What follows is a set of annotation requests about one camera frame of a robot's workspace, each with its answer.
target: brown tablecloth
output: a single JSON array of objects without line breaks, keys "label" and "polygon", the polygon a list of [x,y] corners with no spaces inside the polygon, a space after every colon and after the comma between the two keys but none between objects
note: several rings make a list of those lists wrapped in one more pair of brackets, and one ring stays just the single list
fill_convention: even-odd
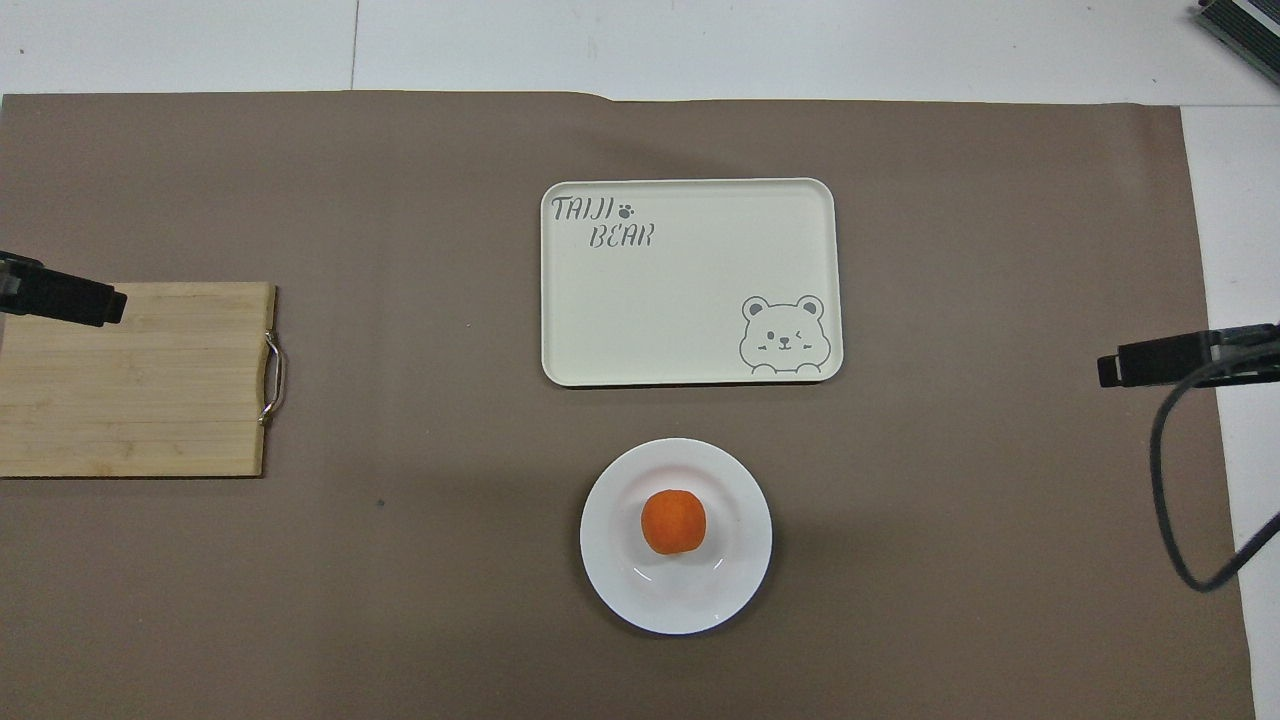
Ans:
[{"label": "brown tablecloth", "polygon": [[[836,197],[836,378],[543,375],[547,187],[794,176]],[[292,360],[261,479],[0,482],[15,717],[1252,716],[1234,584],[1184,588],[1156,530],[1164,391],[1093,363],[1206,327],[1176,109],[8,96],[0,178],[6,250],[274,282]],[[614,618],[577,552],[595,477],[668,436],[739,457],[776,533],[689,638]],[[1211,393],[1169,448],[1203,573]]]}]

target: bear face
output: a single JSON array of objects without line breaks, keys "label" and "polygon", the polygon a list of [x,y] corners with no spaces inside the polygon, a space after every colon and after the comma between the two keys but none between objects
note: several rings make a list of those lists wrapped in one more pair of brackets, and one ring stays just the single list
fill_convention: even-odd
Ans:
[{"label": "bear face", "polygon": [[795,305],[769,305],[763,297],[742,304],[746,332],[739,343],[742,361],[758,373],[818,374],[831,357],[822,329],[822,300],[805,295]]}]

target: orange ball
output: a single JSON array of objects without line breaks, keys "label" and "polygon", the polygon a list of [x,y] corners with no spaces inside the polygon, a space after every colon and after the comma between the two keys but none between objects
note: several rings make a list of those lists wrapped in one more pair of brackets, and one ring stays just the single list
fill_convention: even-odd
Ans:
[{"label": "orange ball", "polygon": [[694,493],[664,489],[644,503],[640,529],[654,552],[689,552],[703,544],[703,538],[707,537],[707,511]]}]

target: white tile surface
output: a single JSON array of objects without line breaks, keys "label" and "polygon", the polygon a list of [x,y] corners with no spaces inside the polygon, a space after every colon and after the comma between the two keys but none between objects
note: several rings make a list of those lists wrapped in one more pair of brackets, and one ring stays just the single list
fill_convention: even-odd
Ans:
[{"label": "white tile surface", "polygon": [[1193,0],[361,0],[357,88],[1276,104]]},{"label": "white tile surface", "polygon": [[351,87],[356,0],[0,3],[0,92]]},{"label": "white tile surface", "polygon": [[[1187,108],[1208,320],[1280,323],[1280,108]],[[1280,511],[1280,383],[1217,391],[1236,546]],[[1207,574],[1210,569],[1199,570]],[[1280,717],[1280,541],[1240,571],[1253,698]]]}]

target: wooden cutting board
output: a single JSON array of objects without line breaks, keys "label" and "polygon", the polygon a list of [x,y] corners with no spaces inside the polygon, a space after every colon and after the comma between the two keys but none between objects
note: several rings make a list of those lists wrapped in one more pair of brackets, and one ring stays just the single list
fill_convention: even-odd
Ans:
[{"label": "wooden cutting board", "polygon": [[275,287],[115,288],[118,325],[5,319],[0,475],[260,475]]}]

